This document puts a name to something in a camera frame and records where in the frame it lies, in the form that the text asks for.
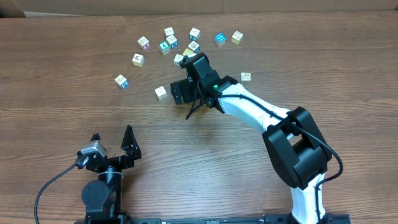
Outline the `white elephant block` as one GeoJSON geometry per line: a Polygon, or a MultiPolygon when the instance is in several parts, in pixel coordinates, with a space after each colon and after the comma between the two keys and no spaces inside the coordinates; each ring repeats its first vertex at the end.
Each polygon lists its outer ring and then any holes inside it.
{"type": "Polygon", "coordinates": [[[251,81],[251,73],[242,72],[241,73],[241,83],[246,83],[251,81]]]}

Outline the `plain white front block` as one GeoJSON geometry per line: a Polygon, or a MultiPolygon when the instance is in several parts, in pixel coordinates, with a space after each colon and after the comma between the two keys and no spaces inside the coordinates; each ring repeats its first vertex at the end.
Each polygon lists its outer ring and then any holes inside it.
{"type": "Polygon", "coordinates": [[[159,100],[162,100],[167,97],[167,92],[166,92],[164,86],[160,86],[160,87],[156,88],[155,94],[159,100]]]}

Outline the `plain white block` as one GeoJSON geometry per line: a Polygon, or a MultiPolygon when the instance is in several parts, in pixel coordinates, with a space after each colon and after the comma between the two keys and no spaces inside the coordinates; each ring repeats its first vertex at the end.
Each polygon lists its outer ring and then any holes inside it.
{"type": "Polygon", "coordinates": [[[160,86],[160,87],[156,88],[155,94],[159,100],[162,100],[167,97],[167,92],[166,92],[164,86],[160,86]]]}
{"type": "Polygon", "coordinates": [[[180,54],[176,54],[174,57],[174,65],[175,66],[180,66],[180,62],[183,60],[184,56],[180,54]]]}

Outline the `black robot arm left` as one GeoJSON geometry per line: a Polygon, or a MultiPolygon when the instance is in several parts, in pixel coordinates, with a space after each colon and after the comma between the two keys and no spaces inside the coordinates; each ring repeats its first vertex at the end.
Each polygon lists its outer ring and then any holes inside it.
{"type": "Polygon", "coordinates": [[[141,150],[132,127],[126,127],[121,143],[125,154],[108,157],[99,134],[78,151],[76,166],[97,173],[98,178],[87,183],[81,193],[85,204],[85,223],[132,223],[128,212],[122,211],[123,170],[134,167],[141,158],[141,150]]]}

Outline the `yellow top block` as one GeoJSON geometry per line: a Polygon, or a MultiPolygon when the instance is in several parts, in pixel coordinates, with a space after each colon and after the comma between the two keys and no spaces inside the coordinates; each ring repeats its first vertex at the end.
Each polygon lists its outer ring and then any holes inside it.
{"type": "Polygon", "coordinates": [[[186,55],[190,55],[190,54],[193,54],[194,53],[194,51],[192,51],[192,50],[190,50],[190,49],[185,49],[184,51],[183,51],[183,56],[186,56],[186,55]]]}

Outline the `plain white block centre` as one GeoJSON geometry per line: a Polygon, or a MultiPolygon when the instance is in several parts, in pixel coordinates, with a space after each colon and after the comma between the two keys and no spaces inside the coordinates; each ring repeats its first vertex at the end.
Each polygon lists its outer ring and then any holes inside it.
{"type": "Polygon", "coordinates": [[[180,62],[183,60],[184,56],[180,54],[176,54],[174,57],[174,65],[175,66],[180,66],[180,62]]]}

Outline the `white block animal top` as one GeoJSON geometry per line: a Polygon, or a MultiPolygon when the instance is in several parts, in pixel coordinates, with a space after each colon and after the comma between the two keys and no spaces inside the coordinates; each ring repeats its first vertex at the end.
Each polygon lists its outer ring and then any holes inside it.
{"type": "Polygon", "coordinates": [[[199,53],[200,51],[200,45],[194,40],[189,43],[188,48],[192,50],[194,53],[199,53]]]}

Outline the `blue top block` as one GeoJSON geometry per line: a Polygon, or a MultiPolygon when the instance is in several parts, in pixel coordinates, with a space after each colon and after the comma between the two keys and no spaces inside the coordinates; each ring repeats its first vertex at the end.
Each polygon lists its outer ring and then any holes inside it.
{"type": "Polygon", "coordinates": [[[222,45],[224,45],[226,42],[226,37],[224,36],[223,33],[219,33],[215,35],[214,38],[214,43],[218,46],[221,47],[222,45]]]}

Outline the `white block far right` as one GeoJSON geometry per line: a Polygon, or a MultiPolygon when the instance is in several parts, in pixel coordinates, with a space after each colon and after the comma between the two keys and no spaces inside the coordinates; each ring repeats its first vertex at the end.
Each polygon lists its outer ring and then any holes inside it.
{"type": "Polygon", "coordinates": [[[239,45],[240,42],[243,39],[243,33],[239,32],[239,31],[235,31],[234,34],[231,37],[231,41],[232,43],[239,45]]]}

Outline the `white block blue X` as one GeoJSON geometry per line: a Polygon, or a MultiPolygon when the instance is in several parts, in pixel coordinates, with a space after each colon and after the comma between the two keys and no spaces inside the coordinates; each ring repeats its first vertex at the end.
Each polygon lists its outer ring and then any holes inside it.
{"type": "Polygon", "coordinates": [[[171,49],[174,49],[178,46],[178,40],[174,35],[168,36],[166,41],[169,43],[171,49]]]}

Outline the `green number 4 block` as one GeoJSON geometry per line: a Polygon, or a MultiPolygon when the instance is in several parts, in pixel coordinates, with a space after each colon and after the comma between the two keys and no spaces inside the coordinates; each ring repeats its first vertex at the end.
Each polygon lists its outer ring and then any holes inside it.
{"type": "Polygon", "coordinates": [[[170,52],[170,45],[167,41],[163,41],[159,44],[159,50],[163,55],[166,55],[170,52]]]}

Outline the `white block blue side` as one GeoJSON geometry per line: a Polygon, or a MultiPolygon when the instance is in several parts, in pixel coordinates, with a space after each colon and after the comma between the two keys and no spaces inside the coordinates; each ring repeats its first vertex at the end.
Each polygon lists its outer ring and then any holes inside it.
{"type": "Polygon", "coordinates": [[[129,85],[128,79],[122,74],[118,75],[114,81],[120,87],[120,89],[125,89],[129,85]]]}

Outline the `white block top back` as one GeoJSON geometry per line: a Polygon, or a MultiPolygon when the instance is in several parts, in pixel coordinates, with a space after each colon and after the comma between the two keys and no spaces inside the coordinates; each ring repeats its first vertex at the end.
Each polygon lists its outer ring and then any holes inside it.
{"type": "Polygon", "coordinates": [[[174,35],[174,30],[173,30],[172,27],[165,28],[165,29],[164,29],[164,32],[165,32],[165,36],[166,36],[166,37],[171,36],[171,35],[174,35]]]}

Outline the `white block yellow side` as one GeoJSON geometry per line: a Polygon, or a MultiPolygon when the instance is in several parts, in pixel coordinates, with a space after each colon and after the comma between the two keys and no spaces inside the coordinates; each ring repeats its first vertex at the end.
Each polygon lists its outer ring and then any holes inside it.
{"type": "Polygon", "coordinates": [[[144,56],[141,54],[134,54],[132,57],[132,64],[137,67],[142,67],[144,64],[144,56]]]}

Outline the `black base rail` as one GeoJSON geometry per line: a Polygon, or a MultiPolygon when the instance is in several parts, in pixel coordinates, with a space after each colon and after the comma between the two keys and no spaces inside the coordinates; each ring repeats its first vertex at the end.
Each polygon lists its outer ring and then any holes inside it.
{"type": "Polygon", "coordinates": [[[92,221],[87,218],[75,224],[84,223],[127,223],[127,224],[294,224],[298,223],[291,214],[288,215],[263,215],[262,217],[237,217],[237,218],[188,218],[169,219],[159,218],[122,218],[106,221],[92,221]]]}

